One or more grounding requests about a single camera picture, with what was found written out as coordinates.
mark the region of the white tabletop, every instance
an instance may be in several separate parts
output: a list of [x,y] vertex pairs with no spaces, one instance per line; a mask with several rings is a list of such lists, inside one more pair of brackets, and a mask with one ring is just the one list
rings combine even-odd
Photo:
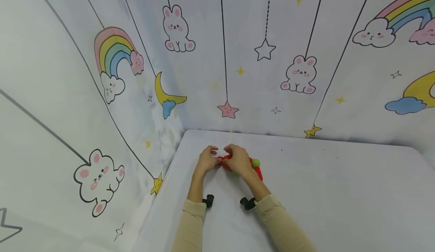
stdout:
[[[189,130],[178,147],[134,252],[171,251],[200,152],[234,143],[261,161],[264,183],[321,252],[435,251],[435,172],[408,147]],[[251,192],[223,168],[204,180],[215,196],[203,251],[275,251]]]

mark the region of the crescent moon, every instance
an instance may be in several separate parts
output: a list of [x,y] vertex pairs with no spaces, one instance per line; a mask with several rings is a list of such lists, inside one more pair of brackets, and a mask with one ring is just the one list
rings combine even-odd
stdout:
[[188,99],[186,96],[168,95],[163,91],[161,83],[160,83],[161,74],[162,74],[162,72],[159,72],[157,74],[156,80],[154,83],[154,87],[156,89],[157,100],[159,101],[159,103],[161,105],[163,105],[163,102],[167,101],[167,100],[174,101],[175,104],[184,103]]
[[435,98],[430,94],[435,84],[435,71],[425,74],[412,82],[403,92],[403,97],[415,97],[426,104],[426,108],[435,107]]

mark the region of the beige long sleeve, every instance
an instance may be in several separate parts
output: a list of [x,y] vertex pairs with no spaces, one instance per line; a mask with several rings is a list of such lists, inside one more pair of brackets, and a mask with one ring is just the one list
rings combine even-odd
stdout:
[[266,224],[280,252],[315,252],[316,249],[274,195],[255,202],[257,213]]
[[205,203],[184,202],[183,213],[178,224],[172,252],[200,252],[202,249],[202,224]]
[[[281,206],[274,195],[255,202],[261,220],[266,224],[280,252],[315,252],[316,249],[297,222]],[[200,252],[205,203],[186,200],[175,234],[172,252]]]

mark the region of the hand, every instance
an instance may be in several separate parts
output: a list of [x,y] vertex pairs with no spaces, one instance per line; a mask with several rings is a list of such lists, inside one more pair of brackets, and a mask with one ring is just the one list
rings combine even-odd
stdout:
[[238,145],[229,144],[224,147],[224,150],[232,155],[232,158],[224,159],[224,162],[228,164],[233,172],[244,177],[254,171],[251,162],[249,161],[249,155],[247,154],[246,149],[241,148]]
[[198,164],[196,165],[194,175],[199,175],[204,177],[209,170],[219,166],[221,160],[219,158],[214,158],[211,155],[216,155],[218,148],[216,146],[209,145],[203,152],[199,155]]

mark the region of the pink star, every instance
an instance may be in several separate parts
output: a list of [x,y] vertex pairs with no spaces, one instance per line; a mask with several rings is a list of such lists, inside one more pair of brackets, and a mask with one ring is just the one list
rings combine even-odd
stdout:
[[225,106],[217,106],[218,109],[222,111],[222,117],[230,117],[232,119],[235,119],[236,116],[234,115],[237,111],[239,111],[238,108],[232,108],[228,101],[225,103]]

